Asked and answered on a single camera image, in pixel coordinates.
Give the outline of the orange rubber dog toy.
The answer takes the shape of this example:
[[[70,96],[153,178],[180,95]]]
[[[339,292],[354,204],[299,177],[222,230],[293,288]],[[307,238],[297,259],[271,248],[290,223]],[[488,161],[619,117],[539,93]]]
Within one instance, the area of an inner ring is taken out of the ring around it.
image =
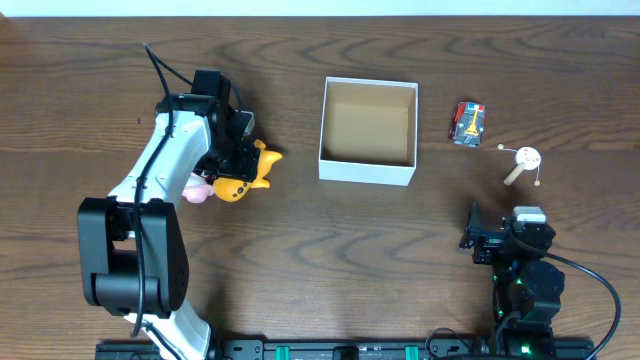
[[[266,144],[259,139],[256,139],[253,145],[260,150],[256,178],[253,182],[243,182],[224,177],[216,179],[212,188],[219,199],[226,202],[235,202],[246,195],[250,189],[268,189],[271,186],[266,176],[272,170],[273,165],[283,158],[283,155],[279,152],[268,150]]]

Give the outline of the red grey toy truck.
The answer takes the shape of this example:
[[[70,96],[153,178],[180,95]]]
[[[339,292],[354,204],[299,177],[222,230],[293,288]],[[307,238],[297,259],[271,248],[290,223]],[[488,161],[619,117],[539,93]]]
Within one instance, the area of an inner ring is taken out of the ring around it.
[[[480,145],[484,132],[486,107],[482,104],[462,101],[456,105],[448,138],[457,145],[475,148]]]

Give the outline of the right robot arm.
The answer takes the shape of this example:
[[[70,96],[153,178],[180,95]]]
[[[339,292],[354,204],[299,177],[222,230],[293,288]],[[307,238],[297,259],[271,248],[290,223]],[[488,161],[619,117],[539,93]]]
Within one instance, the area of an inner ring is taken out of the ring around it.
[[[539,207],[515,207],[498,230],[485,228],[478,207],[471,207],[459,247],[473,251],[474,263],[493,269],[490,352],[556,357],[551,322],[561,308],[565,275],[543,260],[555,235]]]

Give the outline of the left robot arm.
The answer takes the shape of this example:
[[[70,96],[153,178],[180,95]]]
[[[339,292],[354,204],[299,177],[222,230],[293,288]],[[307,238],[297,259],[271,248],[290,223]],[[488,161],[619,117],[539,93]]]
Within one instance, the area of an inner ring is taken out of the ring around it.
[[[77,212],[84,297],[132,322],[148,342],[97,345],[98,359],[216,359],[210,325],[186,298],[189,262],[176,214],[188,180],[257,177],[260,150],[247,139],[248,111],[230,104],[232,85],[198,70],[187,93],[167,93],[156,128],[127,175]]]

